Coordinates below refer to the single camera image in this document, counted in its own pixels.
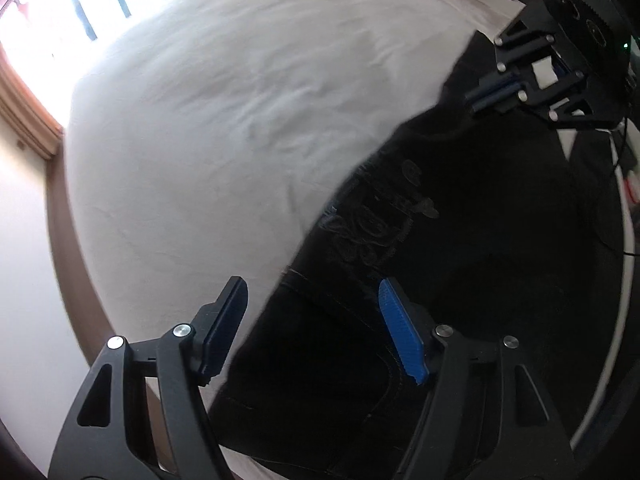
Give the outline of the black pants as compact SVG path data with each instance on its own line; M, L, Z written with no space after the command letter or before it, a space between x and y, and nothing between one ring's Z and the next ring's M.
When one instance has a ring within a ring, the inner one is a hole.
M210 408L224 448L289 479L398 479L424 392L383 320L386 278L436 324L515 337L574 436L620 307L611 143L588 131L566 152L523 107L469 114L491 58L474 35L439 102L326 204Z

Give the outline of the white bed sheet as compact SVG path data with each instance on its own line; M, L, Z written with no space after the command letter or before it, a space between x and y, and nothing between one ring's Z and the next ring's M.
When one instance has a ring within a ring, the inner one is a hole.
M70 210L119 335L193 318L233 275L249 330L336 188L432 107L516 0L172 0L110 44L64 141Z

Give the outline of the tan curtain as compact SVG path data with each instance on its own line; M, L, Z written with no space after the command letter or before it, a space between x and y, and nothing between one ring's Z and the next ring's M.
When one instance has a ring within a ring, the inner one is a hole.
M58 154L63 127L29 90L1 49L1 116L44 160Z

